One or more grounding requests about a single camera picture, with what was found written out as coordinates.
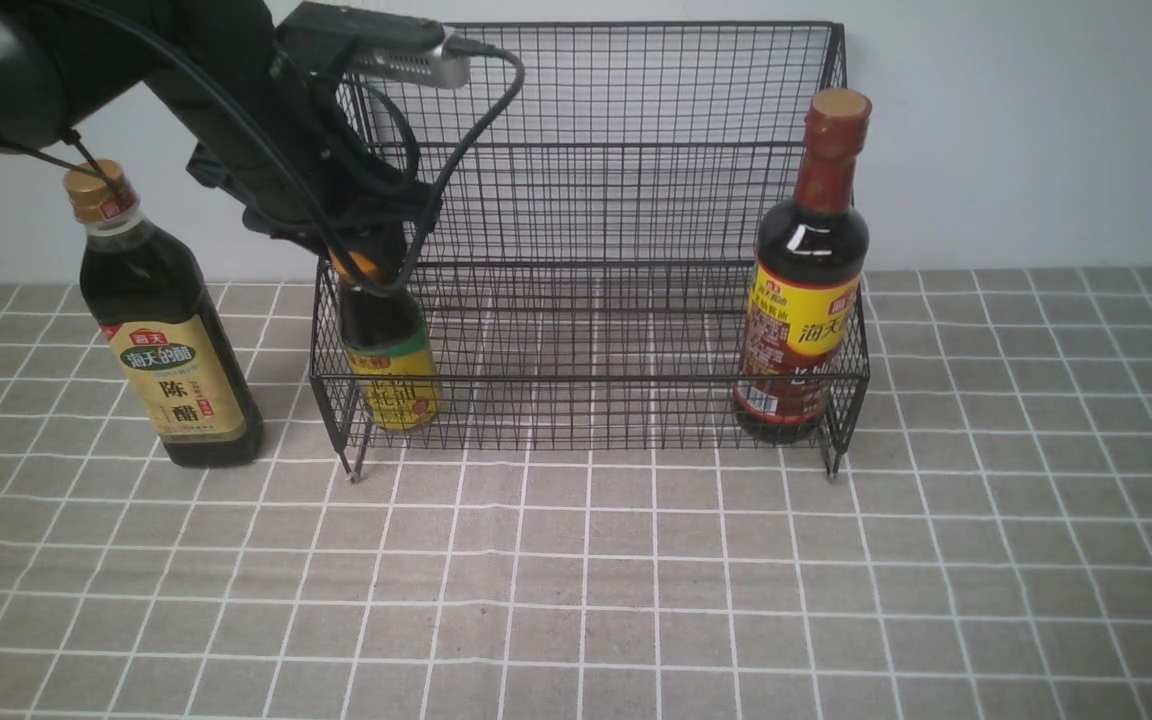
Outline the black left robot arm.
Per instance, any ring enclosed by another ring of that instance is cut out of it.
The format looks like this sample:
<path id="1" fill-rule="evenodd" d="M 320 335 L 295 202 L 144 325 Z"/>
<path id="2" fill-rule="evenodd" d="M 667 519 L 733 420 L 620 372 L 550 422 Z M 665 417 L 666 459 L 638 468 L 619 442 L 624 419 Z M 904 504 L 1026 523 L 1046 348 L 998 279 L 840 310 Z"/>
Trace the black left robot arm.
<path id="1" fill-rule="evenodd" d="M 196 145 L 187 170 L 241 202 L 251 232 L 353 258 L 401 291 L 442 209 L 397 120 L 401 165 L 364 146 L 338 91 L 358 59 L 434 53 L 435 20 L 301 1 L 0 1 L 0 154 L 45 159 L 129 88 L 150 88 Z"/>

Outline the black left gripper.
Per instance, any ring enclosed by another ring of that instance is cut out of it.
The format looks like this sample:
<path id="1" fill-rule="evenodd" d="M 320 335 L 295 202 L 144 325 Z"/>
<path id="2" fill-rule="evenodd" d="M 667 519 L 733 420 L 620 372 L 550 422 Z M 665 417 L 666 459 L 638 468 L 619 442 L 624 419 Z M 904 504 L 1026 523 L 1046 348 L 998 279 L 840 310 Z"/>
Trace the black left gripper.
<path id="1" fill-rule="evenodd" d="M 420 149 L 389 97 L 404 165 L 393 167 L 353 131 L 338 105 L 343 77 L 298 70 L 278 40 L 204 40 L 187 47 L 185 124 L 197 138 L 187 169 L 244 206 L 250 232 L 326 258 L 361 251 L 376 283 L 403 286 L 412 251 L 403 223 L 424 234 L 442 210 L 442 185 L 417 179 Z"/>

